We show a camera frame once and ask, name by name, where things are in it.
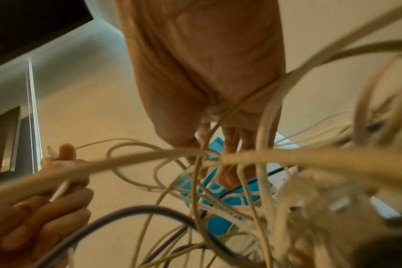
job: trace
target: tangled cable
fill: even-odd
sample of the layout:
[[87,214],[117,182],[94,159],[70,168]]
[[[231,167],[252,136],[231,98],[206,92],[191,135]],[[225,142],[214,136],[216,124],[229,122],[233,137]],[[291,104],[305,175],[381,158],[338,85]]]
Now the tangled cable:
[[[57,245],[35,267],[49,267],[68,248],[73,247],[94,230],[114,220],[136,214],[149,214],[149,217],[140,232],[131,268],[137,266],[140,246],[154,214],[178,220],[183,224],[183,229],[175,228],[161,237],[148,251],[140,268],[158,267],[161,263],[168,263],[184,254],[185,267],[190,251],[195,249],[212,250],[216,256],[230,265],[242,268],[272,268],[274,265],[320,268],[356,266],[353,256],[357,248],[375,238],[396,235],[374,209],[370,197],[379,189],[391,189],[402,193],[402,90],[376,108],[370,109],[369,103],[379,78],[395,60],[402,59],[402,54],[384,63],[370,76],[359,94],[353,123],[338,126],[343,129],[336,137],[309,144],[301,149],[282,150],[268,148],[269,139],[274,136],[270,135],[270,131],[283,98],[312,68],[365,53],[402,52],[402,40],[343,50],[353,42],[400,19],[402,19],[402,6],[338,39],[296,70],[247,96],[219,120],[201,149],[163,150],[148,143],[126,139],[125,143],[108,150],[106,160],[88,162],[73,169],[54,170],[49,174],[36,173],[23,180],[0,185],[0,204],[14,204],[29,195],[52,189],[65,180],[78,180],[84,175],[112,170],[119,178],[141,190],[160,193],[154,206],[127,208],[94,221]],[[263,113],[255,151],[220,155],[208,149],[213,133],[224,121],[245,103],[270,91],[274,94]],[[377,125],[380,128],[375,129],[372,134],[367,131],[368,128],[375,128]],[[350,141],[353,141],[351,146],[339,148]],[[154,151],[112,157],[115,149],[125,146],[143,146]],[[195,164],[189,168],[179,160],[188,156],[197,157]],[[132,181],[118,170],[122,166],[161,159],[163,162],[154,170],[155,184],[152,185]],[[177,163],[183,172],[172,183],[165,185],[159,179],[158,172],[170,162]],[[270,162],[282,165],[282,170],[287,171],[288,175],[286,183],[277,193],[271,192],[269,188],[266,164]],[[256,165],[259,186],[259,192],[256,194],[260,195],[261,204],[253,202],[251,198],[253,193],[249,191],[247,180],[243,175],[244,167],[253,164]],[[210,167],[219,169],[222,166],[237,166],[248,208],[231,207],[216,197],[210,190],[216,178],[213,178],[207,186],[198,181],[201,169]],[[298,166],[301,171],[290,174],[286,168],[288,166]],[[190,191],[182,188],[185,183],[178,184],[187,175],[190,175],[190,180],[187,182],[192,183]],[[167,194],[190,203],[189,215],[160,207],[161,201]],[[204,215],[200,214],[200,209],[205,211]],[[216,238],[205,229],[208,219],[214,216],[222,217],[232,223],[228,233],[223,237]],[[192,244],[192,229],[203,237],[202,243]],[[188,246],[173,250],[186,232]],[[174,239],[168,246],[162,247],[161,257],[153,259],[150,255],[161,241],[172,233],[175,233]],[[225,245],[227,239],[236,235],[246,236],[246,244],[237,253]],[[215,258],[207,264],[207,268],[212,265]]]

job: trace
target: black screen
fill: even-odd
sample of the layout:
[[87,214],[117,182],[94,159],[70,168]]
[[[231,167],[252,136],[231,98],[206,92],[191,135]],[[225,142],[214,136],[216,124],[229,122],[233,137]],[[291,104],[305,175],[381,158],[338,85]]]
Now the black screen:
[[0,0],[0,65],[91,20],[83,0]]

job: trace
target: dark panel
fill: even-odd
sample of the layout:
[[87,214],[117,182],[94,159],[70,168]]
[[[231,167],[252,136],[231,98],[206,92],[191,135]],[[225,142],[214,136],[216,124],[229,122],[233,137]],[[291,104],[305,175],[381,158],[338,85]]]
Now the dark panel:
[[0,0],[0,65],[91,20],[83,0]]

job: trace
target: hand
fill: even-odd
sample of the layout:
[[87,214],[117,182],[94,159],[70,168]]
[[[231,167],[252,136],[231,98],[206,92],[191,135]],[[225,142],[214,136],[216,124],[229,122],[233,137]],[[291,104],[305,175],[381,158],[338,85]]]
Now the hand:
[[[43,159],[41,172],[76,164],[72,145],[60,147],[57,159]],[[93,191],[86,188],[89,179],[70,185],[65,195],[50,202],[50,194],[33,196],[13,207],[0,208],[0,268],[31,268],[65,237],[86,225],[91,213],[87,206]],[[56,268],[67,265],[67,256]]]
[[[210,123],[285,74],[277,0],[116,4],[142,103],[156,133],[174,147],[199,147]],[[240,140],[241,150],[254,149],[271,94],[246,105],[222,126],[224,154],[236,152]],[[246,168],[245,175],[255,176],[255,168]],[[223,169],[218,183],[228,189],[240,184],[234,169]]]

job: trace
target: teal plastic object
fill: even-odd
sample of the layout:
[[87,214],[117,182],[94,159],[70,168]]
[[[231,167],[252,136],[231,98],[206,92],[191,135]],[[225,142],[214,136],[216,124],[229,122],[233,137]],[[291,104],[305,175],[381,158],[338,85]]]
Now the teal plastic object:
[[[221,138],[217,138],[215,139],[211,144],[210,144],[210,149],[215,150],[219,153],[222,153],[223,151],[223,145],[224,145],[224,141]],[[214,175],[216,174],[216,170],[214,170],[203,182],[204,186],[207,186],[207,184],[211,181],[211,179],[213,179]],[[183,183],[186,180],[189,179],[189,176],[184,177],[179,183]],[[188,183],[185,186],[182,187],[183,189],[187,189],[187,190],[191,190],[192,189],[192,183]],[[211,190],[217,190],[219,189],[220,186],[217,184],[213,184],[211,187]],[[258,192],[258,184],[257,182],[252,183],[250,185],[248,185],[248,189],[250,190],[250,192]],[[215,193],[214,195],[219,197],[221,194],[223,194],[224,192],[226,192],[226,190],[222,190],[218,193]],[[243,193],[244,190],[243,189],[238,189],[233,191],[232,193]],[[190,195],[187,193],[181,193],[183,196],[189,197]],[[253,195],[252,196],[253,201],[257,201],[260,199],[260,196],[257,195]],[[247,199],[246,197],[232,197],[232,198],[227,198],[224,199],[224,202],[226,202],[227,204],[229,204],[230,206],[240,206],[240,205],[248,205],[247,203]],[[203,202],[206,205],[210,205],[210,203],[208,201]],[[221,217],[215,217],[209,220],[209,224],[208,224],[208,230],[214,234],[214,235],[221,235],[221,234],[225,234],[227,233],[228,229],[230,228],[231,223]]]

